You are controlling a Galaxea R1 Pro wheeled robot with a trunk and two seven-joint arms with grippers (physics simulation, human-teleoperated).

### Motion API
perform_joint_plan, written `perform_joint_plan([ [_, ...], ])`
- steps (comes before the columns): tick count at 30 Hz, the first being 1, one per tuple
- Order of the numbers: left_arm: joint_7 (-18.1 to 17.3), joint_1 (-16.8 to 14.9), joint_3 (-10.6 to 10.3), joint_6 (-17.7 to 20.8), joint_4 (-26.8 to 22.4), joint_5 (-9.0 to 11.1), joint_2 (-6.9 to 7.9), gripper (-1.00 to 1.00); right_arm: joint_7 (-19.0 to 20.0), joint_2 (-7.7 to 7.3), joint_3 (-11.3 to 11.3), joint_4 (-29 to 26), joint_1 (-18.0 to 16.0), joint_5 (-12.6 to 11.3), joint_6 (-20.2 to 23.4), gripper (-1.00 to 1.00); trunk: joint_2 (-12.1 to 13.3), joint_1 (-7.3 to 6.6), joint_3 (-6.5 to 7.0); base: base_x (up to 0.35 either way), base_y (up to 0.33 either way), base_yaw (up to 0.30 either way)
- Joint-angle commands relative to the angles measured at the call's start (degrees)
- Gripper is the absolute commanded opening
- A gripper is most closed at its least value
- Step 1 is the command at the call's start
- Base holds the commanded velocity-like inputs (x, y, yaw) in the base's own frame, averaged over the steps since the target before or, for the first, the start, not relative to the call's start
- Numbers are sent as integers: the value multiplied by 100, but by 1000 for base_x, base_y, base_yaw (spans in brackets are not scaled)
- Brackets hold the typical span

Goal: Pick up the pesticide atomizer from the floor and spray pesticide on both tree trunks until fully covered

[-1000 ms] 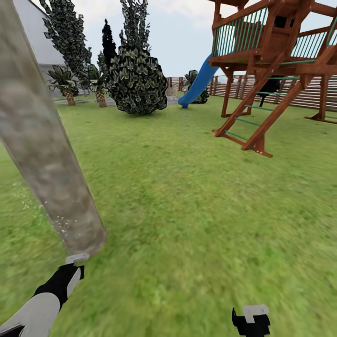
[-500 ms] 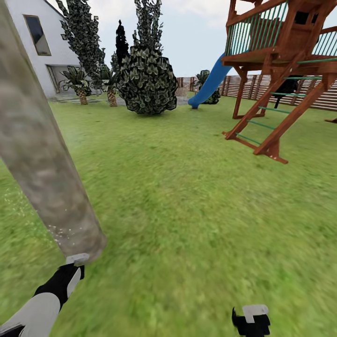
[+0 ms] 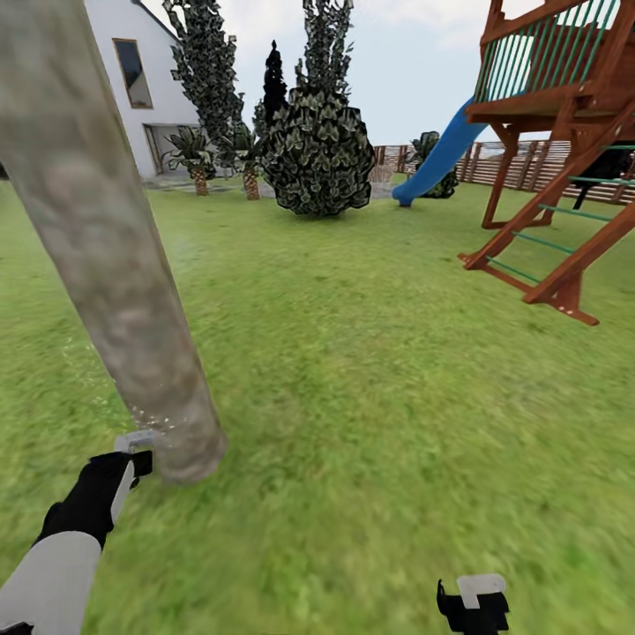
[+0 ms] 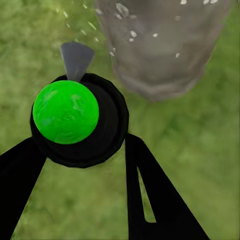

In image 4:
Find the pesticide atomizer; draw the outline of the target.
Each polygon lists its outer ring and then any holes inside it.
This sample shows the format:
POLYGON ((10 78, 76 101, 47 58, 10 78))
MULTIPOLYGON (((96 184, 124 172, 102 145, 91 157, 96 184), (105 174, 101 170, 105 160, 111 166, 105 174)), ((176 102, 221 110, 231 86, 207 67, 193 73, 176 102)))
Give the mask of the pesticide atomizer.
POLYGON ((88 168, 104 163, 123 146, 129 111, 115 85, 86 73, 96 54, 77 42, 60 45, 66 75, 36 97, 30 128, 40 151, 54 163, 88 168))

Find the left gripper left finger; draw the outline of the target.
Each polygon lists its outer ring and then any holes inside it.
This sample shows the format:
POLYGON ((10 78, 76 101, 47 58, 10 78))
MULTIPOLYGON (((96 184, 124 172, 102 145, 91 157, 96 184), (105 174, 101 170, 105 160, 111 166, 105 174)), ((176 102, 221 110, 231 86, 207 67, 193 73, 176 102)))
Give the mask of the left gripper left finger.
POLYGON ((0 155, 0 240, 10 240, 47 156, 29 137, 0 155))

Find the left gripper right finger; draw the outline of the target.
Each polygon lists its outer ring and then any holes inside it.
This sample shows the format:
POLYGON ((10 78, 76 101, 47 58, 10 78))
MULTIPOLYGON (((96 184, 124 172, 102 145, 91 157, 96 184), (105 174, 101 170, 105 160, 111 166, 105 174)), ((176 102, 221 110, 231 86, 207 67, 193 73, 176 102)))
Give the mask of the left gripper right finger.
POLYGON ((129 240, 210 240, 145 142, 125 137, 129 240), (138 170, 156 223, 145 220, 138 170))

